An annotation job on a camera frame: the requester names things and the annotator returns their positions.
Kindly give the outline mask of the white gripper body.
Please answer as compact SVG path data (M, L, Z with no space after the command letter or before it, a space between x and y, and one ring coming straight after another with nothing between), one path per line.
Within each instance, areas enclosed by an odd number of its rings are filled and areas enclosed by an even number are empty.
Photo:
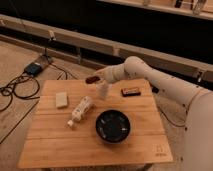
M99 69L94 73L94 75L98 76L109 84L113 84L116 82L114 66L107 66L103 69Z

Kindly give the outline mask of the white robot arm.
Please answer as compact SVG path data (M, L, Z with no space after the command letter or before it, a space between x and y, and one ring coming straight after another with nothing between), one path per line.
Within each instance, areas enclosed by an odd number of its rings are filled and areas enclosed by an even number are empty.
M150 67L136 56L94 73L108 84L144 78L187 111L181 171L213 171L213 91Z

